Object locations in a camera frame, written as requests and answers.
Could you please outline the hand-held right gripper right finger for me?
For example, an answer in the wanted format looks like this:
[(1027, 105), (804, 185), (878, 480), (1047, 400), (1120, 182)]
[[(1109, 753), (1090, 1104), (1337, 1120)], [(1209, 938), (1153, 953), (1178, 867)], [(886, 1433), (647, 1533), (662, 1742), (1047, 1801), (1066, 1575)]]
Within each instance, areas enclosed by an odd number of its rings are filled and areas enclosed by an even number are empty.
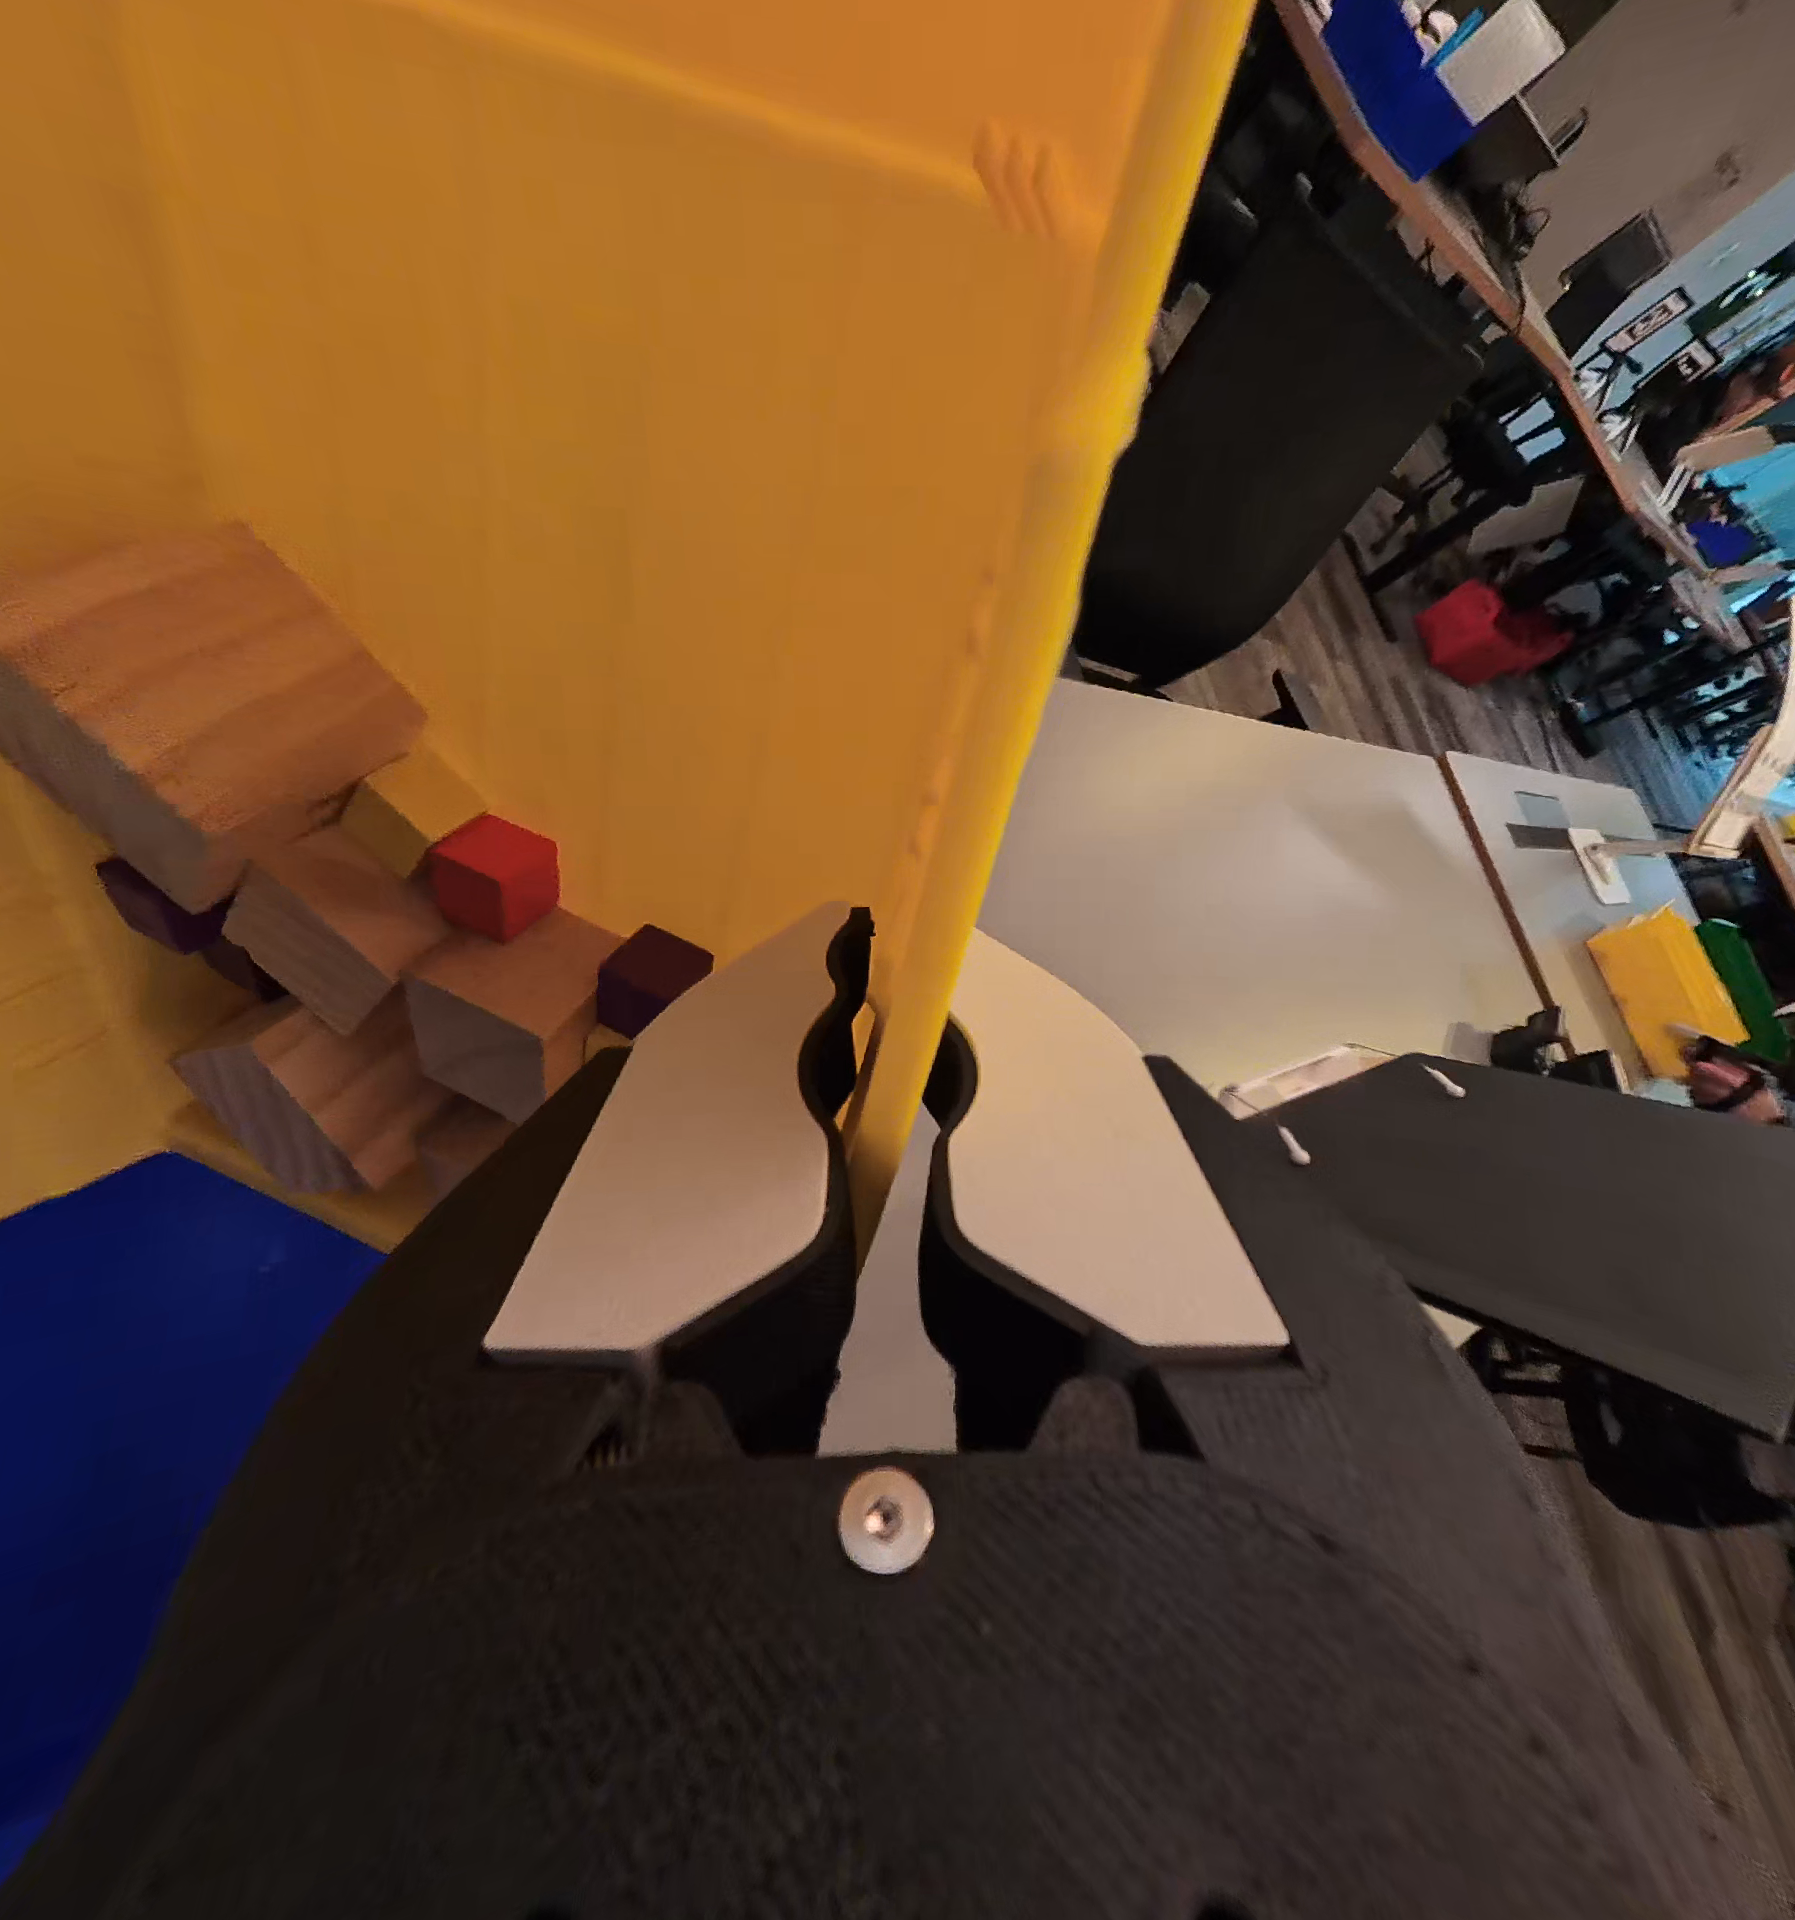
[(1018, 1451), (1071, 1379), (1285, 1361), (1291, 1333), (1135, 1039), (974, 932), (927, 1080), (923, 1333), (960, 1451)]

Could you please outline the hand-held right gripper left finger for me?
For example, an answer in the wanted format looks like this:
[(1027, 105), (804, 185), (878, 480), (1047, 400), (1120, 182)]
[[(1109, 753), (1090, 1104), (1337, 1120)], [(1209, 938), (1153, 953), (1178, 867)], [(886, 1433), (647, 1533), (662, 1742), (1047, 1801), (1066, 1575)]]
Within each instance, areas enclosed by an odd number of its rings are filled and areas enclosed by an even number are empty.
[(629, 1042), (483, 1356), (692, 1384), (746, 1451), (816, 1448), (856, 1318), (836, 1114), (872, 935), (820, 902)]

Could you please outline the blue plastic box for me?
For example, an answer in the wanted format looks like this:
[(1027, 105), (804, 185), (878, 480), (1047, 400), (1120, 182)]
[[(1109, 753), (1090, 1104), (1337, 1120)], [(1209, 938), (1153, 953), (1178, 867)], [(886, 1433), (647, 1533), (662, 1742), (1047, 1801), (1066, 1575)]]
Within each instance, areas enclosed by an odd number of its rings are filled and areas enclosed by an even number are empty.
[(377, 1265), (177, 1153), (0, 1220), (0, 1882), (104, 1742), (280, 1388)]
[(1446, 88), (1401, 3), (1331, 3), (1319, 42), (1403, 179), (1436, 173), (1472, 141), (1475, 123)]

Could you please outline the pile of wooden cubes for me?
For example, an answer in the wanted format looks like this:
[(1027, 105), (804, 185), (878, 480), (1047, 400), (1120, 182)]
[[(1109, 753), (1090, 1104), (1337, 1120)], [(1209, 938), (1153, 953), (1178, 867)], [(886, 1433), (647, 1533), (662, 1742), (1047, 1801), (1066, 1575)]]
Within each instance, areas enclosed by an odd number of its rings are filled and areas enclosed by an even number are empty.
[(128, 931), (94, 852), (212, 914), (426, 749), (556, 844), (571, 908), (723, 949), (743, 908), (698, 820), (717, 797), (704, 683), (608, 637), (559, 595), (419, 612), (377, 659), (245, 525), (2, 582), (0, 1220), (160, 1150), (189, 1099), (169, 1062), (258, 1007)]

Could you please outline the yellow plastic box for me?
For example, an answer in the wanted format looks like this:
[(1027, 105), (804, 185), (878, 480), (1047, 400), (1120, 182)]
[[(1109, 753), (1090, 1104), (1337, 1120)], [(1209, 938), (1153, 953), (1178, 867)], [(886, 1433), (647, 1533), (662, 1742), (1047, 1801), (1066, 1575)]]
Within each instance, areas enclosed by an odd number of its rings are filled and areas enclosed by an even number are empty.
[(905, 1150), (1252, 3), (0, 3), (0, 583), (246, 522)]

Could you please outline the white table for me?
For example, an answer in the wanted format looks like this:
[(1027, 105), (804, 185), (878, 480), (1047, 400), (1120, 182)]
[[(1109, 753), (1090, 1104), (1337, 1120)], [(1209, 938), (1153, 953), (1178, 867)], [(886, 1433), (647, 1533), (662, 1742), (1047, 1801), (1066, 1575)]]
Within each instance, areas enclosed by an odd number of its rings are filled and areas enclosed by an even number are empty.
[(1205, 1092), (1485, 1062), (1539, 987), (1436, 761), (1059, 679), (978, 928)]
[(1567, 820), (1604, 831), (1659, 829), (1653, 813), (1649, 813), (1639, 794), (1612, 782), (1478, 753), (1439, 753), (1436, 761), (1539, 1002), (1565, 1010), (1567, 1039), (1576, 1050), (1610, 1050), (1630, 1084), (1652, 1081), (1583, 941), (1606, 923), (1622, 923), (1656, 907), (1676, 907), (1686, 922), (1700, 923), (1677, 856), (1622, 862), (1630, 902), (1601, 907), (1567, 856), (1513, 850), (1506, 823), (1513, 816), (1510, 797), (1518, 789), (1554, 797), (1565, 804)]

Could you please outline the black device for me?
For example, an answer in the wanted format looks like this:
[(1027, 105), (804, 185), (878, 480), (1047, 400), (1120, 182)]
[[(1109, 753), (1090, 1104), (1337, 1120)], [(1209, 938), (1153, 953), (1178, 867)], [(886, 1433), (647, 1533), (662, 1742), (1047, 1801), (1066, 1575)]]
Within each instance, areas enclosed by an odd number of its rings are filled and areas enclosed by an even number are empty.
[(1488, 1039), (1488, 1068), (1549, 1075), (1583, 1087), (1628, 1092), (1616, 1054), (1610, 1050), (1576, 1050), (1567, 1039), (1565, 1010), (1557, 1004), (1543, 1004), (1524, 1022), (1492, 1031)]

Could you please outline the printed instruction sheet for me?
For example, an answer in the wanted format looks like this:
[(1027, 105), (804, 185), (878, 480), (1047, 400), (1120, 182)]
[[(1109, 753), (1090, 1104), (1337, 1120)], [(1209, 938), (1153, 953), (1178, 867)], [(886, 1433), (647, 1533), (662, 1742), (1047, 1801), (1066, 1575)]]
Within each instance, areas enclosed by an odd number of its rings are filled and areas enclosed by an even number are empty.
[(1246, 1129), (1439, 1308), (1795, 1432), (1795, 1129), (1421, 1053)]

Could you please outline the small white stand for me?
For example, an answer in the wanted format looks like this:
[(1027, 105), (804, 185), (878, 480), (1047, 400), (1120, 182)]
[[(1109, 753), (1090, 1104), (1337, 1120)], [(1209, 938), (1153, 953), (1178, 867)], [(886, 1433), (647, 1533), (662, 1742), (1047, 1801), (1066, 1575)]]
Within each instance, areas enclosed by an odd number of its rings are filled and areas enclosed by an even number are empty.
[(1622, 870), (1628, 859), (1671, 859), (1686, 852), (1686, 834), (1652, 831), (1604, 831), (1567, 820), (1567, 810), (1554, 797), (1518, 789), (1510, 797), (1513, 816), (1506, 823), (1507, 844), (1524, 852), (1561, 852), (1567, 856), (1591, 896), (1601, 907), (1628, 907), (1630, 884)]

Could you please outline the yellow bin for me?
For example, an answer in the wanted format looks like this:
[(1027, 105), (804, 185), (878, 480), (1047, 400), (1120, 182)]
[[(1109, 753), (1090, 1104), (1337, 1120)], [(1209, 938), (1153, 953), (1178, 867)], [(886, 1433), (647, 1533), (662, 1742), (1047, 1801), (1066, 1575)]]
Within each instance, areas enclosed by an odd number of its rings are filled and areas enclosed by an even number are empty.
[(1692, 1039), (1746, 1042), (1746, 1025), (1700, 944), (1695, 923), (1676, 907), (1606, 923), (1583, 949), (1649, 1080), (1685, 1080), (1685, 1047)]

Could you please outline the green bin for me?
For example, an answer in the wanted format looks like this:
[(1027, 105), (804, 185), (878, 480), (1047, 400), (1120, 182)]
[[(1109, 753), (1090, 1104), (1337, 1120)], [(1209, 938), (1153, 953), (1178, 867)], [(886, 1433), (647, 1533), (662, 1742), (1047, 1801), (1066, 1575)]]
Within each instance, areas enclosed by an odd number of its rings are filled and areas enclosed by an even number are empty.
[(1695, 941), (1746, 1031), (1741, 1047), (1758, 1062), (1780, 1068), (1789, 1059), (1791, 1038), (1777, 1016), (1777, 995), (1750, 949), (1750, 938), (1732, 922), (1704, 917), (1695, 923)]

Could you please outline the red container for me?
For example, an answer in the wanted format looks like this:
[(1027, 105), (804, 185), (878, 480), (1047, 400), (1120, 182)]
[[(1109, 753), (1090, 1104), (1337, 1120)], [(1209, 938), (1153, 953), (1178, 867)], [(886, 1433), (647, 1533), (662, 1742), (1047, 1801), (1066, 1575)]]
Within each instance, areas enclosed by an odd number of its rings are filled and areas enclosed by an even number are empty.
[(1488, 582), (1461, 582), (1412, 613), (1427, 665), (1458, 686), (1531, 674), (1574, 646), (1543, 609), (1510, 609)]

